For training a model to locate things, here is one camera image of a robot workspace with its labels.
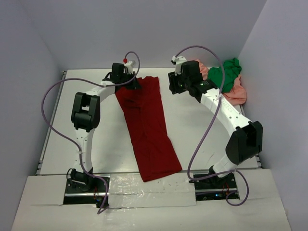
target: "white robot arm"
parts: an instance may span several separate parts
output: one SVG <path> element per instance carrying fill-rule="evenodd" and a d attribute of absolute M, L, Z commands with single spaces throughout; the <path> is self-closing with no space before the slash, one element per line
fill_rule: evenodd
<path fill-rule="evenodd" d="M 183 56 L 173 56 L 175 72 L 168 74 L 169 89 L 173 94 L 188 91 L 196 100 L 215 113 L 219 98 L 221 105 L 217 118 L 227 130 L 230 140 L 224 156 L 210 168 L 210 173 L 234 170 L 237 166 L 262 151 L 262 125 L 252 122 L 239 113 L 221 94 L 211 80 L 203 80 L 197 61 L 186 61 Z"/>
<path fill-rule="evenodd" d="M 100 103 L 122 87 L 115 86 L 115 84 L 126 83 L 134 77 L 134 65 L 134 61 L 129 61 L 125 64 L 114 63 L 112 71 L 100 83 L 104 87 L 95 87 L 85 93 L 78 92 L 75 95 L 71 121 L 76 129 L 76 141 L 82 149 L 83 166 L 91 174 L 93 173 L 91 160 L 92 139 L 101 118 Z M 123 85 L 123 87 L 131 90 L 141 88 L 136 78 Z M 70 174 L 71 182 L 92 188 L 91 179 L 83 172 L 78 155 L 76 154 L 74 168 Z"/>

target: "purple cable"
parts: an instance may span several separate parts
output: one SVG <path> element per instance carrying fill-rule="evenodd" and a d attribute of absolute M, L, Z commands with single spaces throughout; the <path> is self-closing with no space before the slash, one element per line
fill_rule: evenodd
<path fill-rule="evenodd" d="M 44 119 L 44 121 L 46 122 L 46 124 L 50 127 L 50 129 L 53 130 L 53 131 L 54 131 L 55 133 L 57 133 L 58 135 L 62 136 L 63 138 L 67 139 L 68 141 L 71 141 L 74 145 L 77 146 L 78 151 L 79 151 L 79 161 L 80 161 L 80 165 L 81 165 L 81 168 L 82 168 L 82 170 L 84 171 L 84 173 L 87 174 L 87 175 L 90 176 L 90 177 L 100 179 L 100 180 L 102 180 L 102 181 L 104 182 L 104 185 L 105 185 L 105 188 L 106 188 L 106 193 L 105 193 L 105 196 L 104 196 L 102 205 L 100 206 L 100 209 L 98 210 L 97 214 L 102 213 L 103 211 L 105 211 L 105 210 L 108 208 L 108 207 L 106 207 L 106 208 L 103 209 L 103 206 L 104 206 L 104 204 L 105 204 L 105 202 L 106 202 L 106 199 L 107 199 L 107 196 L 108 196 L 108 195 L 107 195 L 107 194 L 108 194 L 108 184 L 107 184 L 107 182 L 105 181 L 104 178 L 99 177 L 99 176 L 95 176 L 95 175 L 93 175 L 93 174 L 90 174 L 90 173 L 85 169 L 85 167 L 83 166 L 83 162 L 82 162 L 82 149 L 81 149 L 81 147 L 79 146 L 79 144 L 78 144 L 76 141 L 74 141 L 73 139 L 69 138 L 68 136 L 62 134 L 61 132 L 59 132 L 58 130 L 56 130 L 56 129 L 50 124 L 50 122 L 49 122 L 48 119 L 46 118 L 46 115 L 45 115 L 45 112 L 44 112 L 44 103 L 45 103 L 45 99 L 46 99 L 48 93 L 51 91 L 51 89 L 53 89 L 55 86 L 57 86 L 57 85 L 60 84 L 60 83 L 63 83 L 63 82 L 66 82 L 66 81 L 70 81 L 70 80 L 83 81 L 83 82 L 90 83 L 90 84 L 93 84 L 93 85 L 95 85 L 95 86 L 103 87 L 103 88 L 105 88 L 105 87 L 114 87 L 114 86 L 122 86 L 122 85 L 125 85 L 125 84 L 130 83 L 131 81 L 134 80 L 134 78 L 136 78 L 136 76 L 137 76 L 137 74 L 139 73 L 139 70 L 140 70 L 140 59 L 139 59 L 139 56 L 138 56 L 138 54 L 137 54 L 136 52 L 134 52 L 134 51 L 129 51 L 129 52 L 127 52 L 126 55 L 125 55 L 125 58 L 126 58 L 127 55 L 129 55 L 130 53 L 134 54 L 134 55 L 137 57 L 137 59 L 138 59 L 138 70 L 137 70 L 136 74 L 134 75 L 134 77 L 131 78 L 129 81 L 126 81 L 126 82 L 120 83 L 120 84 L 112 84 L 112 85 L 103 86 L 103 85 L 100 85 L 100 84 L 97 84 L 97 83 L 94 83 L 94 82 L 91 82 L 91 81 L 89 81 L 89 80 L 82 79 L 82 78 L 68 78 L 68 79 L 62 79 L 62 80 L 56 82 L 55 84 L 53 84 L 51 87 L 48 88 L 48 90 L 46 91 L 46 93 L 45 93 L 44 96 L 43 96 L 43 99 L 42 99 L 42 102 L 41 102 L 41 106 L 40 106 L 40 110 L 41 110 L 43 119 Z"/>
<path fill-rule="evenodd" d="M 230 194 L 236 193 L 237 191 L 236 190 L 231 190 L 229 192 L 230 193 L 227 196 L 229 196 Z M 220 192 L 217 192 L 217 191 L 197 192 L 196 196 L 205 195 L 205 194 L 211 194 L 211 193 L 220 193 Z"/>
<path fill-rule="evenodd" d="M 194 46 L 186 47 L 186 48 L 184 48 L 183 50 L 181 50 L 180 52 L 178 52 L 175 56 L 178 57 L 183 51 L 186 51 L 186 50 L 188 50 L 188 49 L 190 49 L 190 48 L 202 48 L 202 49 L 204 49 L 204 50 L 210 52 L 210 53 L 211 53 L 212 55 L 214 55 L 215 58 L 218 60 L 219 65 L 220 65 L 220 67 L 221 67 L 221 71 L 222 71 L 222 82 L 221 82 L 221 85 L 220 85 L 220 88 L 219 88 L 219 95 L 220 95 L 221 92 L 222 92 L 223 85 L 224 85 L 224 83 L 225 83 L 225 78 L 226 78 L 226 77 L 225 77 L 225 69 L 224 69 L 224 67 L 223 67 L 223 64 L 222 64 L 221 59 L 220 59 L 213 51 L 211 51 L 209 48 L 206 48 L 206 47 L 204 47 L 204 46 L 199 46 L 199 45 L 194 45 Z M 211 178 L 211 177 L 214 177 L 214 176 L 218 176 L 218 175 L 221 175 L 221 174 L 224 174 L 224 173 L 231 173 L 231 172 L 237 172 L 237 173 L 239 173 L 239 174 L 241 175 L 241 177 L 244 179 L 245 184 L 246 184 L 246 188 L 247 188 L 246 197 L 243 199 L 242 202 L 240 202 L 239 204 L 236 204 L 236 205 L 235 205 L 235 204 L 231 204 L 231 203 L 228 201 L 228 197 L 229 197 L 230 194 L 226 197 L 226 200 L 227 200 L 227 203 L 230 204 L 230 205 L 232 205 L 232 206 L 240 206 L 240 205 L 244 204 L 244 203 L 246 202 L 247 198 L 248 198 L 248 195 L 249 195 L 249 186 L 248 186 L 247 180 L 245 179 L 244 175 L 243 175 L 241 172 L 239 172 L 238 170 L 230 170 L 230 171 L 219 172 L 219 173 L 215 173 L 215 174 L 208 175 L 208 176 L 206 176 L 206 177 L 200 177 L 200 178 L 193 178 L 193 177 L 190 176 L 190 172 L 191 172 L 191 167 L 192 167 L 193 161 L 194 161 L 194 159 L 195 159 L 195 157 L 196 157 L 196 155 L 197 155 L 197 153 L 198 153 L 198 151 L 199 151 L 199 149 L 200 149 L 200 147 L 201 147 L 203 141 L 204 141 L 205 138 L 207 137 L 207 134 L 209 133 L 210 129 L 212 128 L 212 126 L 213 126 L 213 124 L 214 124 L 214 121 L 215 121 L 215 119 L 216 119 L 216 117 L 217 117 L 217 114 L 218 114 L 218 112 L 219 112 L 220 106 L 221 106 L 221 98 L 219 97 L 217 109 L 216 109 L 216 111 L 215 111 L 215 113 L 214 113 L 214 115 L 213 115 L 213 118 L 212 118 L 210 124 L 208 125 L 208 127 L 207 127 L 207 129 L 206 129 L 206 131 L 205 131 L 203 137 L 201 138 L 199 144 L 197 145 L 197 147 L 196 147 L 196 149 L 195 149 L 195 151 L 194 151 L 194 153 L 193 153 L 193 155 L 192 155 L 192 158 L 191 158 L 191 160 L 190 160 L 190 162 L 189 162 L 189 164 L 188 164 L 187 176 L 188 176 L 188 178 L 189 178 L 190 180 L 205 180 L 205 179 L 208 179 L 208 178 Z"/>

